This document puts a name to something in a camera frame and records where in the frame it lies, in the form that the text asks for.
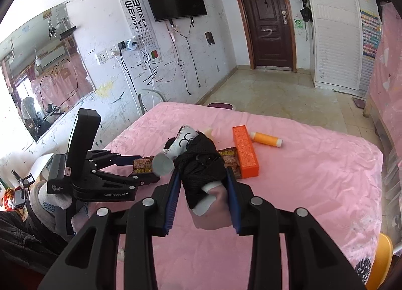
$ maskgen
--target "black and white pattern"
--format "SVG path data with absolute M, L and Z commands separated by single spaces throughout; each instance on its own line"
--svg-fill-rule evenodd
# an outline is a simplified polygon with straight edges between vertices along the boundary
M 138 35 L 138 46 L 147 54 L 150 63 L 161 61 L 158 42 L 143 0 L 120 0 L 121 7 L 133 35 Z
M 362 282 L 366 284 L 371 272 L 371 261 L 368 258 L 362 259 L 355 267 L 357 275 L 361 278 Z

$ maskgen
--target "wall mirror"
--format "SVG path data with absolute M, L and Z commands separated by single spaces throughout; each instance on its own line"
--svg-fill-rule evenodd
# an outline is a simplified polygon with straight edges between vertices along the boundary
M 0 67 L 33 139 L 94 90 L 65 4 L 34 17 L 0 44 Z

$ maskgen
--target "door frame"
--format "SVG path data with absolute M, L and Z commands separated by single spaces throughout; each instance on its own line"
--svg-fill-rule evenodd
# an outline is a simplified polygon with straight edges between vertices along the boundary
M 248 55 L 250 57 L 250 68 L 254 70 L 256 68 L 255 59 L 254 59 L 254 50 L 253 50 L 253 43 L 251 41 L 250 36 L 250 27 L 247 20 L 246 10 L 244 8 L 244 4 L 242 0 L 237 0 L 240 8 L 240 15 L 242 16 L 244 32 L 246 34 L 246 41 L 247 41 L 247 48 L 248 48 Z M 292 18 L 292 10 L 290 7 L 289 0 L 285 0 L 286 5 L 286 18 L 288 20 L 288 24 L 290 27 L 290 36 L 292 41 L 292 56 L 293 56 L 293 67 L 292 71 L 296 72 L 296 41 L 295 41 L 295 28 L 293 25 L 293 18 Z

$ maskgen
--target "purple stool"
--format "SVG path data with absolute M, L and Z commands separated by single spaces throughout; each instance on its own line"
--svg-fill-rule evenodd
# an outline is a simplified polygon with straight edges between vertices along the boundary
M 210 103 L 207 105 L 207 107 L 225 108 L 227 110 L 232 110 L 232 111 L 236 110 L 236 107 L 234 107 L 234 105 L 227 104 L 227 103 Z

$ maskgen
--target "yellow thread spool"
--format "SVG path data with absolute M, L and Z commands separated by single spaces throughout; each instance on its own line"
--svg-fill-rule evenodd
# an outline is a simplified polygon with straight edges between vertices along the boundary
M 270 135 L 265 135 L 264 133 L 259 132 L 250 132 L 250 138 L 253 141 L 263 143 L 265 145 L 270 145 L 274 147 L 282 147 L 282 139 L 273 137 Z

